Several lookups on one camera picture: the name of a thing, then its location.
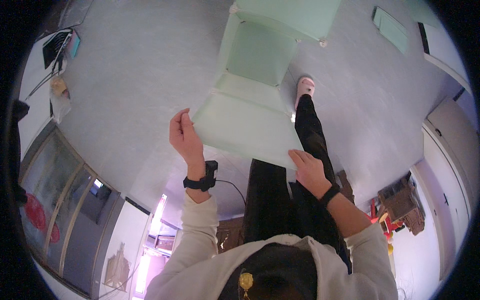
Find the light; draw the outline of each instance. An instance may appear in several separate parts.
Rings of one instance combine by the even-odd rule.
[[[143,294],[147,284],[148,267],[150,266],[150,256],[144,255],[140,257],[140,264],[138,266],[137,285],[135,292]]]
[[[101,188],[103,183],[101,183],[100,180],[95,179],[94,185],[96,185],[96,187],[98,187],[98,188]]]
[[[153,215],[152,218],[152,224],[150,225],[150,231],[149,234],[156,236],[158,235],[158,232],[160,231],[160,227],[162,226],[162,215],[163,215],[163,210],[165,209],[165,205],[167,204],[167,195],[163,194],[162,198],[160,198],[160,201],[158,202],[158,206],[156,207],[155,214]]]

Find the gold pendant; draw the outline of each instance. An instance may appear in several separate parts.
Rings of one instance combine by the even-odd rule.
[[[239,277],[239,285],[242,289],[245,290],[245,294],[243,295],[244,300],[250,300],[247,295],[248,289],[253,285],[253,276],[250,273],[242,273]]]

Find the black pants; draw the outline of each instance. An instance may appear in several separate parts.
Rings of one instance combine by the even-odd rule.
[[[323,162],[326,178],[335,182],[322,125],[309,95],[300,98],[295,130],[303,149]],[[298,181],[291,182],[290,187],[293,199],[288,194],[285,168],[252,161],[244,217],[245,243],[286,233],[301,238],[311,236],[334,247],[350,269],[343,238],[332,216]]]

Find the hand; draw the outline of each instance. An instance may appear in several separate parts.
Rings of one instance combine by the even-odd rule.
[[[193,128],[188,112],[179,111],[170,121],[170,144],[185,159],[189,168],[205,169],[204,145]]]
[[[310,153],[300,150],[289,150],[288,155],[298,167],[297,180],[317,199],[320,199],[332,187],[325,177],[324,164]]]

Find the white sweatshirt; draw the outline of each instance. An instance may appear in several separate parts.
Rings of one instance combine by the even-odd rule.
[[[317,299],[398,299],[386,238],[378,223],[345,239],[352,274],[330,245],[311,237],[282,234],[218,254],[216,199],[197,204],[185,193],[181,242],[161,274],[152,279],[145,300],[216,300],[228,278],[266,244],[293,245],[312,252],[317,267]]]

